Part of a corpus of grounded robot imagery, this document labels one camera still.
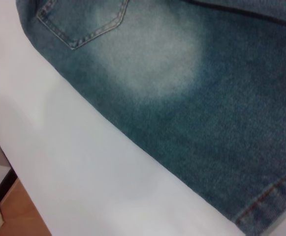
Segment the blue denim shorts basketball print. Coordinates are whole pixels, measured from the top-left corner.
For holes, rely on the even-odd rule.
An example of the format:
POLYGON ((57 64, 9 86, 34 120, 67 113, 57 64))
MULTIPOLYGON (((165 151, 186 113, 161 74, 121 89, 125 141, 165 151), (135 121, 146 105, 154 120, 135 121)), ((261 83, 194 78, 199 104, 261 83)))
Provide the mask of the blue denim shorts basketball print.
POLYGON ((286 212, 286 0, 16 0, 35 49, 247 235, 286 212))

